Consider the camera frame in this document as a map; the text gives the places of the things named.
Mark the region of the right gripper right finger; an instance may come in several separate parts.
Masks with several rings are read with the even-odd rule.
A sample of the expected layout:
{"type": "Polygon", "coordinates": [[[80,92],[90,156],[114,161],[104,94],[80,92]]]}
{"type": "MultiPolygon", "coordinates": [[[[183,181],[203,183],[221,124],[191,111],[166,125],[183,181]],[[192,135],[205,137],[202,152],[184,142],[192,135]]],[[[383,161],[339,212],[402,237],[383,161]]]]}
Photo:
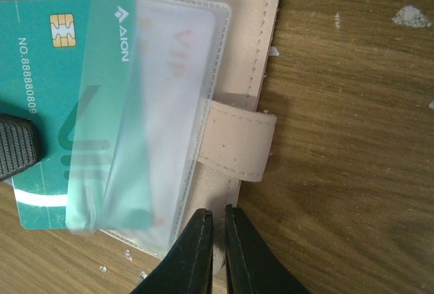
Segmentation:
{"type": "Polygon", "coordinates": [[[308,293],[275,257],[239,207],[225,207],[228,293],[308,293]]]}

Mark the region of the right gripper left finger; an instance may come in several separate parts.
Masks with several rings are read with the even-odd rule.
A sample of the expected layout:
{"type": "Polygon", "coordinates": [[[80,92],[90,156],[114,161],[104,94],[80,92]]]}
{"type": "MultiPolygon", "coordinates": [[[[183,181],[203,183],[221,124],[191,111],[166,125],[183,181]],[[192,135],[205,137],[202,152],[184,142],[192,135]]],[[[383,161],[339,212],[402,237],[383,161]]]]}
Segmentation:
{"type": "Polygon", "coordinates": [[[213,217],[198,209],[159,265],[132,291],[142,294],[211,293],[213,217]]]}

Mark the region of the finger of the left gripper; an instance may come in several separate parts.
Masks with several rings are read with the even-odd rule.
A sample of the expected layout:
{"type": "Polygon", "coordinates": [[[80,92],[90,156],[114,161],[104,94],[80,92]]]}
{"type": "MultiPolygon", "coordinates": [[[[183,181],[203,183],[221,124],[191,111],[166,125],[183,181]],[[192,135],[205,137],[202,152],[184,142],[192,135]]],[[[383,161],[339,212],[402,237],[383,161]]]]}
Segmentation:
{"type": "Polygon", "coordinates": [[[1,181],[36,165],[43,156],[41,135],[32,121],[1,114],[1,181]]]}

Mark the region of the beige card holder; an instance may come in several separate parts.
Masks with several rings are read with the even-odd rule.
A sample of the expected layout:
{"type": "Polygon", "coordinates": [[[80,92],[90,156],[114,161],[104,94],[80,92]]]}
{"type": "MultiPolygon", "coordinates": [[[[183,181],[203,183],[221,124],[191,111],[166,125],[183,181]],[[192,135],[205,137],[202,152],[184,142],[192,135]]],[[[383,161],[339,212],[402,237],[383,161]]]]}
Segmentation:
{"type": "Polygon", "coordinates": [[[213,217],[212,276],[226,259],[224,212],[235,205],[243,181],[259,182],[268,161],[276,118],[257,111],[279,0],[135,0],[136,61],[138,59],[138,4],[188,3],[207,7],[227,7],[231,17],[214,84],[210,111],[205,122],[179,228],[167,243],[147,240],[141,231],[93,229],[68,230],[73,234],[101,231],[135,247],[160,262],[176,242],[191,216],[207,209],[213,217]]]}

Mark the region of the white patterned credit card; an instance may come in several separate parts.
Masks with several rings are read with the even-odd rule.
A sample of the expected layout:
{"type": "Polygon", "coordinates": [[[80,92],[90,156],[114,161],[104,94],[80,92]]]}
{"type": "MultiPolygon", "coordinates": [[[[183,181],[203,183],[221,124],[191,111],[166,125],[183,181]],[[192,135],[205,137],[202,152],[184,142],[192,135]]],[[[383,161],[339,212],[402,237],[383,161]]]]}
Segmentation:
{"type": "Polygon", "coordinates": [[[99,228],[162,244],[178,230],[230,17],[227,7],[138,4],[138,59],[99,228]]]}

